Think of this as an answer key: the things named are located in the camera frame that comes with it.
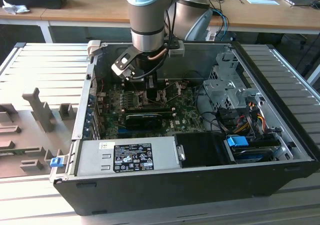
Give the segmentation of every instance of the copper pipe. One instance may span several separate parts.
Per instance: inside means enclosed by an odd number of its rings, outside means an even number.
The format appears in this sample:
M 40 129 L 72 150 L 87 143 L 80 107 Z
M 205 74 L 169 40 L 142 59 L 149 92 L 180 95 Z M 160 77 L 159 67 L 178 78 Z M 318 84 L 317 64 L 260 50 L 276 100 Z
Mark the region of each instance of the copper pipe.
M 167 51 L 166 48 L 164 48 L 161 52 L 159 52 L 157 55 L 155 56 L 148 56 L 148 60 L 150 61 L 154 61 L 154 60 L 157 60 L 158 58 L 160 58 L 163 54 L 165 54 Z

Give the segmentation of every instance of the motherboard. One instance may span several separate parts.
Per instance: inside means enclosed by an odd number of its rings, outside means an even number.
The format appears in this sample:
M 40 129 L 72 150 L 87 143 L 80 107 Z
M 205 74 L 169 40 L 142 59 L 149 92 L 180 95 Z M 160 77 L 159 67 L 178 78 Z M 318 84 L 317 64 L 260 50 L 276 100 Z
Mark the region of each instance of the motherboard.
M 140 88 L 139 83 L 113 84 L 98 94 L 101 138 L 165 137 L 205 130 L 187 82 L 165 82 L 154 100 Z

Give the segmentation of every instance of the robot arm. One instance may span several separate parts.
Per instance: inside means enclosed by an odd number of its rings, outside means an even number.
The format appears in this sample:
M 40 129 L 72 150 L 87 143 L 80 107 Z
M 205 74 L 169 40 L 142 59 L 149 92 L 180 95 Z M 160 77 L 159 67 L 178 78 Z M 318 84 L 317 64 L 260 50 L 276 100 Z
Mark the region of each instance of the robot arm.
M 129 47 L 112 65 L 112 70 L 123 79 L 144 78 L 149 89 L 157 81 L 156 69 L 168 56 L 165 44 L 164 14 L 168 10 L 176 37 L 199 40 L 209 25 L 212 11 L 208 0 L 127 0 L 133 46 Z M 132 61 L 144 75 L 135 76 Z

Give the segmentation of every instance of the power supply label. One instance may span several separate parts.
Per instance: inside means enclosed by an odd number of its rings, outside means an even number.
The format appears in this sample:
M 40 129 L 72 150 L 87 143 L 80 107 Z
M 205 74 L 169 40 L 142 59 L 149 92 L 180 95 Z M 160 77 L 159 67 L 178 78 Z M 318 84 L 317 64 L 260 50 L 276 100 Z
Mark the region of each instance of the power supply label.
M 113 171 L 116 173 L 154 169 L 151 143 L 114 146 Z

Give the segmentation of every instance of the blue latch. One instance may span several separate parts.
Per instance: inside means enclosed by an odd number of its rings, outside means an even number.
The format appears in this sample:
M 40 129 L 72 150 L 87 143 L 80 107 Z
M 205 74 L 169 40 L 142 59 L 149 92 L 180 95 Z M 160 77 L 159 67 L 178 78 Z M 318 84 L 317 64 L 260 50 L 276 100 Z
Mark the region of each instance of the blue latch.
M 249 146 L 245 136 L 231 136 L 226 141 L 228 142 L 229 147 Z
M 54 157 L 50 161 L 50 167 L 63 167 L 64 166 L 64 158 L 63 157 Z

